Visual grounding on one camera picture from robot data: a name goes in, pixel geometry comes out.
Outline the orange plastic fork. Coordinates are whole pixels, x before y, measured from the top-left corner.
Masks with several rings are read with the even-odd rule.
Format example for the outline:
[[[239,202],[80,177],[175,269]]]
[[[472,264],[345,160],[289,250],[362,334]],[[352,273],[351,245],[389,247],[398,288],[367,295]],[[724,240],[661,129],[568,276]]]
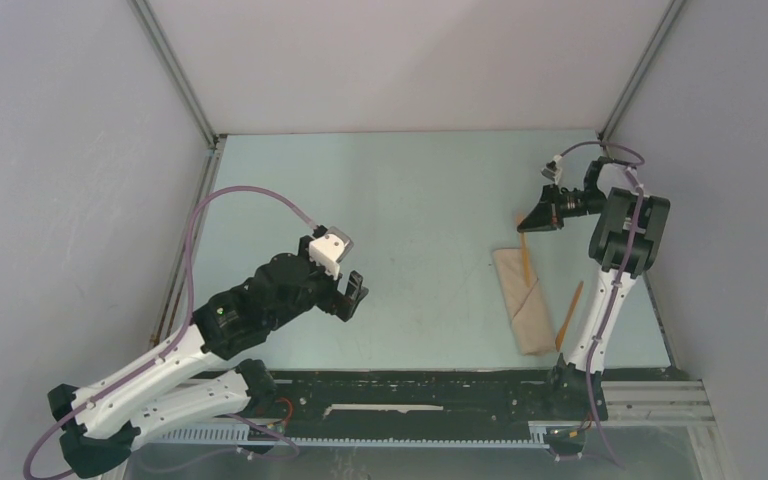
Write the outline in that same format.
[[[524,282],[526,287],[530,289],[533,285],[533,279],[531,274],[531,262],[530,262],[530,254],[528,250],[527,236],[525,232],[521,232],[520,230],[517,230],[517,232],[519,235]]]

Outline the beige cloth napkin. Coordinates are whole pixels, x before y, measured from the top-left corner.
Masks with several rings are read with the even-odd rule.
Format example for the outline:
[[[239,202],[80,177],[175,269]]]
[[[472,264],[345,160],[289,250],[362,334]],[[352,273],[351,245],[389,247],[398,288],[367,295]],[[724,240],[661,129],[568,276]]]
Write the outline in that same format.
[[[556,332],[539,277],[533,265],[525,273],[523,251],[503,248],[492,252],[509,324],[521,355],[540,356],[557,351]]]

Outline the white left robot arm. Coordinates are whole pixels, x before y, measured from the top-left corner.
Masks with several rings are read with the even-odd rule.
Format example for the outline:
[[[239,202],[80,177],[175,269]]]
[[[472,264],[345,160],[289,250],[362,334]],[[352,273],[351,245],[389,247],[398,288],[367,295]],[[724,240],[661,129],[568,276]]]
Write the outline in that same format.
[[[106,473],[149,441],[206,418],[271,412],[277,387],[260,360],[245,359],[208,383],[181,384],[313,308],[349,320],[368,293],[356,271],[345,292],[338,290],[340,262],[352,246],[339,230],[318,227],[301,238],[297,253],[278,254],[242,284],[213,295],[172,339],[127,367],[87,387],[52,389],[48,402],[62,424],[59,443],[72,473]]]

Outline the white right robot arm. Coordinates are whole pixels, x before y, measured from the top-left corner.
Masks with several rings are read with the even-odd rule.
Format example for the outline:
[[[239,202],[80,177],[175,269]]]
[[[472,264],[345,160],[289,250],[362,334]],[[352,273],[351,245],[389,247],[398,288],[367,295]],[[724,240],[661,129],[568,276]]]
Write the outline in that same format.
[[[598,217],[587,248],[594,283],[574,344],[564,348],[550,384],[541,392],[545,411],[566,418],[582,403],[583,390],[596,396],[605,370],[610,335],[635,283],[654,264],[671,204],[649,193],[629,162],[601,156],[585,171],[582,186],[560,185],[562,155],[542,169],[548,179],[535,207],[517,224],[520,234],[562,229],[569,219]]]

